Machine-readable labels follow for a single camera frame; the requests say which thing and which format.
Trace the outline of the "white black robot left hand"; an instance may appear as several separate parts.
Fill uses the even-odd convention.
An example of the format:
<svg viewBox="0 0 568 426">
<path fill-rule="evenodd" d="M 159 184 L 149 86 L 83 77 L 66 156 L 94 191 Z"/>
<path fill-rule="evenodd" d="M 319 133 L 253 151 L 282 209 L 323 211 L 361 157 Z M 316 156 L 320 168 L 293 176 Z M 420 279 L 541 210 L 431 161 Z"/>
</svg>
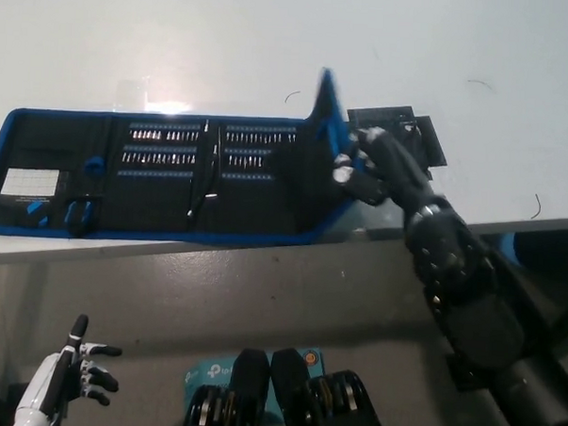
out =
<svg viewBox="0 0 568 426">
<path fill-rule="evenodd" d="M 106 369 L 92 361 L 94 355 L 121 356 L 122 350 L 108 344 L 86 342 L 86 315 L 77 317 L 64 345 L 42 360 L 16 406 L 47 420 L 54 420 L 65 404 L 78 398 L 110 404 L 108 393 L 119 391 L 119 383 Z"/>
</svg>

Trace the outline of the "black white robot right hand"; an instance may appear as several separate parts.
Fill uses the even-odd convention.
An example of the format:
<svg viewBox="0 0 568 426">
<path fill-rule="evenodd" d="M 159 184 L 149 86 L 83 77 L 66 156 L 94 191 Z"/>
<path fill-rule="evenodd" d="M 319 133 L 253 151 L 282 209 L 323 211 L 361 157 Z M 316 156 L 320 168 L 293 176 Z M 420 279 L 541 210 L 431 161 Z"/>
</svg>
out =
<svg viewBox="0 0 568 426">
<path fill-rule="evenodd" d="M 333 180 L 351 197 L 368 205 L 380 205 L 391 200 L 410 217 L 423 207 L 436 205 L 450 209 L 451 205 L 436 195 L 421 167 L 395 137 L 383 128 L 360 129 L 349 159 L 360 158 L 362 169 L 338 161 Z"/>
</svg>

